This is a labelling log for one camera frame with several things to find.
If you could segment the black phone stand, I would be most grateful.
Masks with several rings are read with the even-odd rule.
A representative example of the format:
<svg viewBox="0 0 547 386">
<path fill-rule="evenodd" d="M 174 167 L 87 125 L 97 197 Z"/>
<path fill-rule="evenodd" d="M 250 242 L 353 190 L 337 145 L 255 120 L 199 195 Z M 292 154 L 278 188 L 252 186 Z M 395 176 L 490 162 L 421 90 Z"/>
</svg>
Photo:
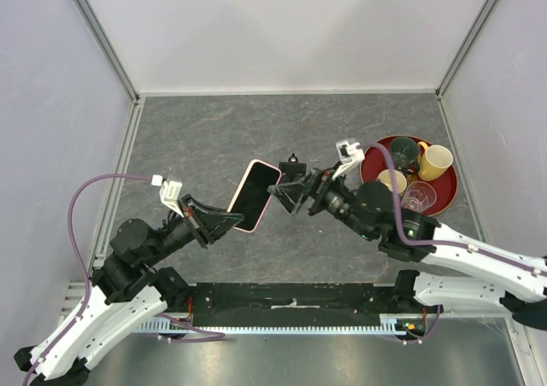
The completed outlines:
<svg viewBox="0 0 547 386">
<path fill-rule="evenodd" d="M 281 184 L 297 181 L 307 174 L 307 165 L 300 162 L 294 153 L 286 161 L 280 161 L 278 169 L 281 171 Z"/>
</svg>

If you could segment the phone with pink case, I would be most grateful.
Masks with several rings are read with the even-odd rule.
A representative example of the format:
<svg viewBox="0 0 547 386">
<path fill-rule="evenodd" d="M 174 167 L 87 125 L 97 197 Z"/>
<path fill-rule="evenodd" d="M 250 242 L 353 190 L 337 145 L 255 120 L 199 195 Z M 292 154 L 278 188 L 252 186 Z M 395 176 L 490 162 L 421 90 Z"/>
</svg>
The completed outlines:
<svg viewBox="0 0 547 386">
<path fill-rule="evenodd" d="M 244 219 L 235 226 L 236 230 L 245 233 L 256 230 L 271 200 L 268 188 L 277 185 L 281 176 L 279 168 L 265 161 L 250 161 L 227 207 L 229 213 L 244 216 Z"/>
</svg>

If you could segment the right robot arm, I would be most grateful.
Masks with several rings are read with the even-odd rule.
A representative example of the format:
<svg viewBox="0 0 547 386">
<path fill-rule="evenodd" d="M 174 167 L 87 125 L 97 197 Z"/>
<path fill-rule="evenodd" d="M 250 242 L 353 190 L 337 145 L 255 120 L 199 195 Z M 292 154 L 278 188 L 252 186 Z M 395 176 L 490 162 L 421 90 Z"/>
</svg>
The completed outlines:
<svg viewBox="0 0 547 386">
<path fill-rule="evenodd" d="M 351 190 L 344 178 L 313 171 L 298 181 L 271 185 L 268 193 L 288 213 L 307 201 L 308 213 L 323 211 L 379 251 L 402 262 L 442 266 L 461 273 L 444 286 L 442 305 L 491 305 L 508 310 L 513 320 L 536 329 L 546 328 L 546 259 L 518 254 L 481 242 L 423 213 L 402 208 L 398 195 L 379 181 Z"/>
</svg>

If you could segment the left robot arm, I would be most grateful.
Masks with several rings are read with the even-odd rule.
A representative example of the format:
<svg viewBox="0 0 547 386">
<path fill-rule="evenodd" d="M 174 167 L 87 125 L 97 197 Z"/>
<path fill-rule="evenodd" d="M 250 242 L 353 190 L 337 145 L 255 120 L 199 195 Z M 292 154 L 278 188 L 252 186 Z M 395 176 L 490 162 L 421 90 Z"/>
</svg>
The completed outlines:
<svg viewBox="0 0 547 386">
<path fill-rule="evenodd" d="M 158 228 L 141 219 L 121 224 L 111 254 L 92 272 L 78 306 L 43 342 L 15 353 L 25 385 L 82 385 L 104 355 L 144 321 L 187 307 L 190 285 L 172 267 L 156 264 L 192 242 L 207 248 L 244 216 L 189 195 L 177 204 Z"/>
</svg>

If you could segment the cream white cup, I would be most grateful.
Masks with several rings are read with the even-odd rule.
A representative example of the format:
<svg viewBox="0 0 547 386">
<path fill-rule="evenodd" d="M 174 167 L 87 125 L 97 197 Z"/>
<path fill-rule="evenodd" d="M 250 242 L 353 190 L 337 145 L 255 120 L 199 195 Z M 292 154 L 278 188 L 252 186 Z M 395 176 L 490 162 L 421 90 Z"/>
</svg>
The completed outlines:
<svg viewBox="0 0 547 386">
<path fill-rule="evenodd" d="M 378 174 L 376 180 L 385 185 L 389 191 L 396 191 L 400 197 L 404 195 L 408 188 L 406 176 L 397 170 L 392 171 L 387 168 Z"/>
</svg>

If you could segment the dark green mug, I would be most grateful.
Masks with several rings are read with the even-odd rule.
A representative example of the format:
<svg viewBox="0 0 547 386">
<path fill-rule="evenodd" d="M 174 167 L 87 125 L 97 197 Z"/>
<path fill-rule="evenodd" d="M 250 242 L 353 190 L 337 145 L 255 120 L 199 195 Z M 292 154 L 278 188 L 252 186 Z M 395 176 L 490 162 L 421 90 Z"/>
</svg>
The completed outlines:
<svg viewBox="0 0 547 386">
<path fill-rule="evenodd" d="M 395 137 L 389 147 L 394 167 L 402 173 L 417 173 L 420 171 L 420 147 L 409 137 Z"/>
</svg>

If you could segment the clear drinking glass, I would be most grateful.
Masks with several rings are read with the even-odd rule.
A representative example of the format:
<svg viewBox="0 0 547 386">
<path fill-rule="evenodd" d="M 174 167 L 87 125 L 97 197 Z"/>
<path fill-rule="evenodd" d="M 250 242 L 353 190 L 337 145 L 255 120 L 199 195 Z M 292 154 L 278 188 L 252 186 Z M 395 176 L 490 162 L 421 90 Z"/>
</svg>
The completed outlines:
<svg viewBox="0 0 547 386">
<path fill-rule="evenodd" d="M 401 207 L 417 213 L 424 213 L 436 201 L 437 192 L 429 183 L 414 181 L 405 190 L 401 200 Z"/>
</svg>

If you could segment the round red tray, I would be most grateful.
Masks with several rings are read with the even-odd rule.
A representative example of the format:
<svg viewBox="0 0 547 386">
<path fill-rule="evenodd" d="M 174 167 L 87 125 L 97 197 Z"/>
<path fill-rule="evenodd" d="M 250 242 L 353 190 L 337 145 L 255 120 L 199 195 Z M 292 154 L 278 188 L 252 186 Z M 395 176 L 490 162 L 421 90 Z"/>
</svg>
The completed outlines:
<svg viewBox="0 0 547 386">
<path fill-rule="evenodd" d="M 379 173 L 387 168 L 383 154 L 376 148 L 367 149 L 359 173 L 363 183 L 375 181 Z M 458 177 L 455 166 L 450 166 L 439 178 L 428 181 L 437 193 L 437 201 L 425 211 L 433 216 L 442 213 L 456 198 Z"/>
</svg>

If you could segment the yellow mug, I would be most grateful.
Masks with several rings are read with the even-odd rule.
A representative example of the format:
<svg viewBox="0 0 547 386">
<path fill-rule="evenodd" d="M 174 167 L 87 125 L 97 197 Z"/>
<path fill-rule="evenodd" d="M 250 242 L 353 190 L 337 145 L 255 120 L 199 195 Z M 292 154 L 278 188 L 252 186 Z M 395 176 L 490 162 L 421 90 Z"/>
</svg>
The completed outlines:
<svg viewBox="0 0 547 386">
<path fill-rule="evenodd" d="M 418 176 L 424 181 L 433 181 L 441 177 L 453 164 L 451 151 L 442 145 L 429 145 L 418 142 Z"/>
</svg>

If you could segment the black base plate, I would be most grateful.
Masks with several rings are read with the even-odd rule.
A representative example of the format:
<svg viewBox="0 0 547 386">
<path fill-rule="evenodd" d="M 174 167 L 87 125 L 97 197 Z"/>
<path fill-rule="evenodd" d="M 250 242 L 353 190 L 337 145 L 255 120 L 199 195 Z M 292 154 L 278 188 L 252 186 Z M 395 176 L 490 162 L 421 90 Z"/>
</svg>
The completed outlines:
<svg viewBox="0 0 547 386">
<path fill-rule="evenodd" d="M 433 316 L 435 306 L 414 299 L 411 289 L 392 285 L 199 283 L 178 301 L 198 326 L 304 326 L 379 322 L 381 314 Z"/>
</svg>

